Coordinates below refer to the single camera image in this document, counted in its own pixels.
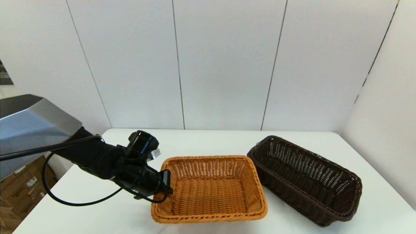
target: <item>brown wicker basket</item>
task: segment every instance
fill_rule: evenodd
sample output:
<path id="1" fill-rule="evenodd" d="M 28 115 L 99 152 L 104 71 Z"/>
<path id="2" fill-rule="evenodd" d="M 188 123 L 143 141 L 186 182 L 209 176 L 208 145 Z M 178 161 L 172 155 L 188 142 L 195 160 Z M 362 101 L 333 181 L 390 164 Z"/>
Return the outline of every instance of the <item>brown wicker basket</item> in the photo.
<path id="1" fill-rule="evenodd" d="M 256 168 L 247 156 L 172 157 L 163 163 L 165 169 L 171 171 L 173 194 L 152 204 L 158 223 L 255 220 L 267 213 Z"/>
<path id="2" fill-rule="evenodd" d="M 248 157 L 264 186 L 322 227 L 357 211 L 361 179 L 334 162 L 276 136 L 259 142 Z"/>

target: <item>black robot arm segment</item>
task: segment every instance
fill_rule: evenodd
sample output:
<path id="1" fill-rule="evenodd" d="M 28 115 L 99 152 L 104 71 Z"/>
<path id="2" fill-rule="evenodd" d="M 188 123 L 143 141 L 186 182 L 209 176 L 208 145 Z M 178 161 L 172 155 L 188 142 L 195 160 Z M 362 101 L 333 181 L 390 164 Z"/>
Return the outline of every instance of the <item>black robot arm segment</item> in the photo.
<path id="1" fill-rule="evenodd" d="M 147 197 L 173 193 L 170 172 L 147 165 L 160 153 L 159 142 L 147 132 L 132 133 L 127 147 L 106 144 L 79 120 L 34 95 L 0 99 L 0 110 L 0 179 L 51 151 L 92 175 L 114 181 L 136 199 L 162 202 Z"/>
<path id="2" fill-rule="evenodd" d="M 81 127 L 72 140 L 92 136 Z M 77 164 L 84 171 L 101 179 L 114 181 L 121 188 L 134 194 L 135 199 L 148 199 L 158 192 L 173 193 L 170 187 L 170 172 L 157 172 L 147 165 L 158 154 L 159 142 L 144 131 L 137 131 L 129 137 L 129 145 L 123 147 L 106 144 L 100 139 L 92 139 L 74 146 L 52 151 Z"/>

